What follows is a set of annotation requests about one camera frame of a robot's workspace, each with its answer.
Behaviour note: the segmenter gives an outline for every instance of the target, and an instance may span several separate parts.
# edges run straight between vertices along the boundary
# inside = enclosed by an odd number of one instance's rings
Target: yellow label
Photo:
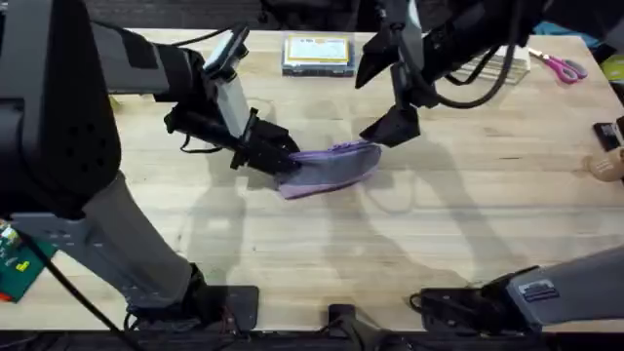
[[[25,270],[28,268],[28,266],[29,266],[29,265],[30,265],[30,262],[29,262],[29,261],[24,261],[24,262],[22,262],[22,263],[20,263],[20,264],[16,265],[16,269],[17,269],[19,272],[23,272],[23,271],[25,271]]]
[[[291,34],[288,40],[288,60],[345,63],[349,61],[347,36]]]

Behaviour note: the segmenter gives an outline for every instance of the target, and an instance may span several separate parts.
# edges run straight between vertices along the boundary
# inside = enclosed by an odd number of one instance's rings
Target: paper
[[[341,36],[290,35],[285,44],[284,64],[346,64],[349,41]]]

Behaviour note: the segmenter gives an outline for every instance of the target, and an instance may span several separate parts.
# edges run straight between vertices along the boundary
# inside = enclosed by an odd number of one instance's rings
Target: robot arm
[[[170,133],[234,151],[233,167],[270,174],[296,167],[288,131],[249,111],[236,78],[247,28],[233,28],[204,62],[193,51],[91,23],[80,0],[18,1],[1,19],[0,217],[88,267],[139,317],[220,320],[231,292],[208,287],[131,196],[107,94],[177,102],[166,118]],[[252,306],[257,289],[248,291]]]
[[[414,107],[444,103],[469,108],[469,103],[450,103],[438,96],[435,81],[489,48],[525,45],[541,20],[624,47],[624,5],[617,2],[457,3],[452,19],[421,40],[415,2],[385,2],[384,25],[364,48],[356,88],[391,65],[396,103],[362,137],[392,147],[419,135]],[[618,278],[622,270],[620,247],[552,267],[532,267],[480,289],[424,289],[410,298],[410,305],[422,314],[427,330],[444,332],[539,332],[543,326],[568,321],[622,319],[624,303],[619,295],[624,284]]]

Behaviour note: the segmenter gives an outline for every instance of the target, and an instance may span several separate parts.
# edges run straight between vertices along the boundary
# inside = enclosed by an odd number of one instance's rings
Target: black bracket
[[[512,278],[535,268],[502,276],[480,289],[423,289],[409,298],[409,305],[422,315],[423,327],[429,332],[533,332],[506,288]]]
[[[166,308],[127,307],[142,331],[224,328],[248,332],[257,321],[259,290],[253,286],[208,286],[195,264],[182,302]]]

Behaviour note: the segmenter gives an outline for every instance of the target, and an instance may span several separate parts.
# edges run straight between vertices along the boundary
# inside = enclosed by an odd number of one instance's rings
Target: green circuit board
[[[35,243],[48,257],[57,251],[47,243]],[[0,219],[0,299],[18,302],[43,268],[43,262],[23,244],[11,224]]]

